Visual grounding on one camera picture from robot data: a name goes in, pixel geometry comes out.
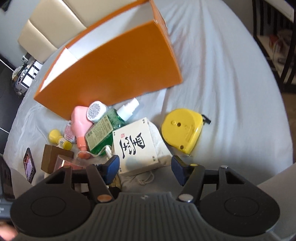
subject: wall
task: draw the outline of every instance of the wall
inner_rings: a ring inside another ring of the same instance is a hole
[[[223,0],[240,18],[250,33],[253,33],[252,0]]]
[[[6,12],[0,9],[0,54],[14,66],[23,64],[27,53],[17,42],[21,30],[40,0],[12,0]]]

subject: square box with chinese calligraphy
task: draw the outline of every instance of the square box with chinese calligraphy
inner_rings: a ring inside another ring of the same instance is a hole
[[[147,118],[113,131],[115,154],[120,158],[119,174],[133,176],[161,166],[156,156]]]

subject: pink bottle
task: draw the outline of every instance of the pink bottle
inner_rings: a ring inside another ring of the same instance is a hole
[[[80,151],[85,151],[85,153],[79,154],[79,157],[83,159],[88,159],[91,156],[86,152],[87,145],[84,138],[86,132],[93,125],[93,123],[86,117],[87,109],[88,107],[85,106],[76,106],[71,115],[72,131],[77,138],[77,147],[80,149]]]

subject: orange box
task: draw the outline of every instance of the orange box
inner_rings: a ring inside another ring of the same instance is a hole
[[[152,0],[139,0],[66,45],[34,99],[69,120],[75,106],[113,105],[181,82],[164,20]]]

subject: beige headboard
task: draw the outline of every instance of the beige headboard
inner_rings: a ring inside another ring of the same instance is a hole
[[[41,0],[19,44],[43,63],[65,42],[113,11],[136,0]]]

